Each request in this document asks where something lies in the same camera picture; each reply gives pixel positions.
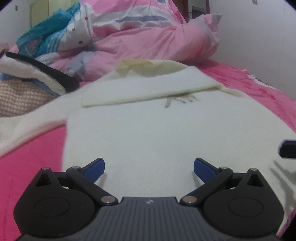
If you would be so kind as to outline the stack of folded clothes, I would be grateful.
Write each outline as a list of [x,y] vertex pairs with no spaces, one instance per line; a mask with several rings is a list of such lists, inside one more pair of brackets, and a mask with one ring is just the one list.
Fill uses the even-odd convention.
[[1,117],[29,113],[65,93],[57,79],[32,64],[1,57]]

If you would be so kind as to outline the dark wooden door frame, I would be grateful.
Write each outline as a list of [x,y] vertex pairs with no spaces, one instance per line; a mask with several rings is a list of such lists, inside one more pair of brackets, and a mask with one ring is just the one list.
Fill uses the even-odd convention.
[[210,13],[209,0],[173,0],[173,2],[186,22],[192,18]]

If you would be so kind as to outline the cream white fleece sweater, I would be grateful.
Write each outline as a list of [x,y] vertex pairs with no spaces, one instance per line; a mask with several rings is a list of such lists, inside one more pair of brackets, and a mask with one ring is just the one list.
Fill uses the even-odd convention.
[[[125,60],[91,84],[36,110],[1,118],[1,156],[66,127],[62,172],[105,162],[97,186],[118,199],[88,225],[59,238],[20,240],[279,240],[295,208],[295,161],[278,153],[295,132],[265,106],[174,61]],[[202,158],[236,173],[257,168],[279,199],[276,235],[239,238],[211,226],[180,200],[202,186]]]

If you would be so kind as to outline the black folded garment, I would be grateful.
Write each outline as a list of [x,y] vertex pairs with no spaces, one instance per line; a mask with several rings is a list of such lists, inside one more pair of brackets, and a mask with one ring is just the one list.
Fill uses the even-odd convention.
[[79,81],[76,78],[70,77],[69,75],[66,75],[65,73],[57,69],[51,68],[33,58],[12,52],[6,52],[6,56],[15,60],[20,60],[25,63],[28,63],[39,69],[41,72],[54,78],[65,88],[66,93],[73,92],[74,90],[79,88]]

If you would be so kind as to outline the pink patterned duvet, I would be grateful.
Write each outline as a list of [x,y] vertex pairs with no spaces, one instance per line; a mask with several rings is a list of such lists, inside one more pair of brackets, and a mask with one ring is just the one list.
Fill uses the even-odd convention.
[[80,1],[59,9],[16,41],[20,54],[41,59],[82,81],[111,72],[123,59],[198,62],[219,46],[220,14],[185,21],[173,1]]

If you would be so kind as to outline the pink floral bed blanket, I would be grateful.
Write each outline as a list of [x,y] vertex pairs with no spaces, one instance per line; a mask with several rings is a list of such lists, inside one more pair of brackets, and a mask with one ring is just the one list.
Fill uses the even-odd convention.
[[[225,87],[252,97],[295,130],[295,101],[283,92],[256,79],[245,69],[212,60],[203,61],[197,67]],[[20,236],[13,209],[37,171],[46,165],[55,171],[61,170],[65,136],[66,128],[62,126],[1,157],[1,240],[16,240]]]

